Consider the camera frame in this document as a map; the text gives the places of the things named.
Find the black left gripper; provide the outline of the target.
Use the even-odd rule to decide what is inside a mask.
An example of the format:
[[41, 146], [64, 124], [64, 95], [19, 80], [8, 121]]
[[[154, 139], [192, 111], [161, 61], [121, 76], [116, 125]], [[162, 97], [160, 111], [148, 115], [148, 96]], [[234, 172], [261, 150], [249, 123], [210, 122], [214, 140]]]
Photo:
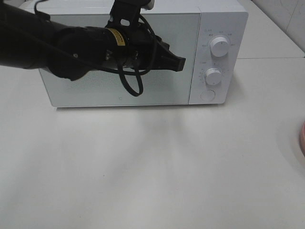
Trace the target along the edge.
[[153, 7], [153, 0], [114, 1], [105, 28], [117, 41], [115, 48], [107, 48], [104, 69], [183, 71], [186, 59], [173, 54], [170, 45], [154, 33], [141, 15], [141, 9], [151, 10]]

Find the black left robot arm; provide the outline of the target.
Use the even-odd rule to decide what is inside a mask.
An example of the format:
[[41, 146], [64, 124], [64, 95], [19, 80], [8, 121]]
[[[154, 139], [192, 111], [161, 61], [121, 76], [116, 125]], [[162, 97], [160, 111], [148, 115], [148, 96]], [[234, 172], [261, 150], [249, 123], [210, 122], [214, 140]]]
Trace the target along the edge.
[[141, 15], [151, 0], [116, 0], [105, 27], [60, 24], [40, 10], [34, 13], [0, 4], [0, 63], [23, 69], [45, 68], [76, 81], [90, 71], [142, 76], [151, 70], [183, 70]]

